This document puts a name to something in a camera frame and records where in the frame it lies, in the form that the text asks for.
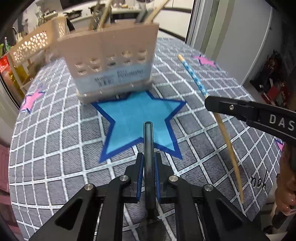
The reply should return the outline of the right hand pink nails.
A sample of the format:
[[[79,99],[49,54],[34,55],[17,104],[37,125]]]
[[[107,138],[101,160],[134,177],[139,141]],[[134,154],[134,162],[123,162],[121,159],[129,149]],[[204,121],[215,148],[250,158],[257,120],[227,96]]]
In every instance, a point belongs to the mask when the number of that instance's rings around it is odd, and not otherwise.
[[[277,176],[275,202],[279,211],[286,216],[295,214],[295,172],[290,167],[292,147],[284,143],[280,158],[280,173]]]

